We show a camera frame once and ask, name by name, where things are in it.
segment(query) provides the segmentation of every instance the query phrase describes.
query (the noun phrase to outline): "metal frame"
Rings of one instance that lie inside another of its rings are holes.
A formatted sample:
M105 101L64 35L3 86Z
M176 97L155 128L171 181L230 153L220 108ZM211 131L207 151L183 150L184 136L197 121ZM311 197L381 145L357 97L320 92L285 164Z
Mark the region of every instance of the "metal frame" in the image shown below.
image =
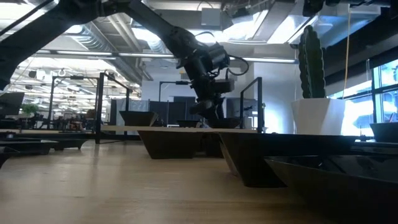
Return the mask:
M189 85L191 84L190 82L185 82L185 81L177 81L177 82L159 82L159 102L160 102L160 96L162 95L162 85L164 83L171 83L171 84L176 84L176 85Z
M101 72L99 73L98 79L98 102L96 109L96 120L95 120L95 144L100 144L101 141L101 113L102 113L102 97L104 95L104 78L107 77L108 80L114 81L119 84L121 87L126 89L126 107L125 110L129 111L129 99L130 99L130 88L124 85L123 83L115 80L113 77L108 74Z
M47 117L47 120L48 120L48 125L47 125L47 130L49 130L50 129L50 124L51 124L51 114L52 114L52 102L53 102L53 97L54 97L54 89L55 89L55 80L57 79L57 78L63 78L63 79L66 79L66 78L69 78L69 79L73 79L73 77L72 76L69 76L69 77L61 77L61 76L53 76L52 77L52 82L51 82L51 93L50 93L50 105L49 105L49 115L48 115L48 117ZM97 80L97 82L98 82L98 78L95 78L95 77L80 77L81 79L94 79L94 80ZM97 90L96 90L96 95L95 95L95 110L96 110L96 105L97 105L97 101L98 101L98 85L97 85Z
M264 122L264 110L262 109L262 77L257 77L253 80L245 89L241 91L241 103L240 103L240 128L243 129L243 99L244 92L252 87L257 82L257 132L262 133L263 122Z

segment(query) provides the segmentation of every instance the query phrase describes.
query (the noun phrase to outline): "fluorescent light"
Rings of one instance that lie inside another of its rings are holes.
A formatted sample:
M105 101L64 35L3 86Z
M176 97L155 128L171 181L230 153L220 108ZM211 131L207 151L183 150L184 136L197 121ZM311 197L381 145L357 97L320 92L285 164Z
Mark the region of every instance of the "fluorescent light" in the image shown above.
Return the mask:
M304 28L309 25L313 25L316 21L318 20L318 16L312 17L307 23L305 23L301 29L299 29L287 42L292 43L295 41L298 37L300 37L304 33Z
M96 60L116 60L116 57L99 57L99 56L88 56L87 59Z
M80 52L80 51L58 50L57 53L67 54L67 55L112 56L112 53L110 52Z
M49 51L49 50L38 50L36 53L38 53L38 54L51 54L51 51Z
M79 34L80 32L83 31L83 28L81 25L74 25L71 26L65 33L67 34Z
M121 57L175 58L172 54L119 53Z
M283 59L283 58L262 58L262 57L244 57L248 62L269 62L269 63L296 63L294 59Z

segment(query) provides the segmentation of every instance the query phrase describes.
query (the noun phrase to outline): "black equipment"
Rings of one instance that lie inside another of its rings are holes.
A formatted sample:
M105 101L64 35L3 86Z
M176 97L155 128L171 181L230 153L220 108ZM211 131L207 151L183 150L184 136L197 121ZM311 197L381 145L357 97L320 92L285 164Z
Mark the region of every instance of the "black equipment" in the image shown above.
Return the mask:
M18 115L25 93L5 93L0 96L0 115Z
M177 68L185 68L192 83L191 88L195 90L198 97L198 103L190 108L190 112L202 115L211 126L218 126L220 121L223 124L230 123L227 118L224 118L222 106L219 105L224 100L221 94L232 91L234 83L232 79L217 80L216 82L215 77L220 74L222 69L228 68L229 58L233 56L228 55L224 47L218 43L207 46L197 41L191 32L169 24L140 0L106 2L60 0L53 9L0 43L0 71L2 74L0 89L4 89L10 83L10 77L23 60L36 53L71 26L85 24L97 17L122 12L159 36L179 60Z

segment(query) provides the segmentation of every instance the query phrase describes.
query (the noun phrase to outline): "window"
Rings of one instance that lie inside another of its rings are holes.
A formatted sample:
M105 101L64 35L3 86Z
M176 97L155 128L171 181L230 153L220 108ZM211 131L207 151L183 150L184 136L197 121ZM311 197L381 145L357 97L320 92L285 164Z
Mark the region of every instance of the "window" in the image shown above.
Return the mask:
M398 60L375 69L379 69L381 87L398 84Z
M341 132L346 136L373 136L370 124L373 123L372 96L362 96L346 100L346 109Z
M372 90L372 80L369 80L364 83L360 83L358 85L347 88L344 91L344 95L345 95L345 97L347 97L347 96L352 96L352 95L355 95L358 93L362 93L365 91L371 91L371 90ZM340 91L338 93L335 93L335 94L332 94L329 96L329 98L332 98L332 99L338 99L341 97L343 97L343 91Z
M388 91L382 94L382 122L398 122L398 91Z

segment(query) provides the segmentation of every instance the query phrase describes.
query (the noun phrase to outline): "wooden tabletop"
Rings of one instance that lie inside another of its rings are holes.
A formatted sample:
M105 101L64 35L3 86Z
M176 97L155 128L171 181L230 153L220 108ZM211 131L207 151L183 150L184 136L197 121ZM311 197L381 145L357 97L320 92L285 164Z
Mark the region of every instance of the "wooden tabletop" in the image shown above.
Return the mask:
M101 131L172 131L172 132L200 132L200 133L256 133L252 129L224 129L224 128L166 128L147 126L116 126L102 125Z

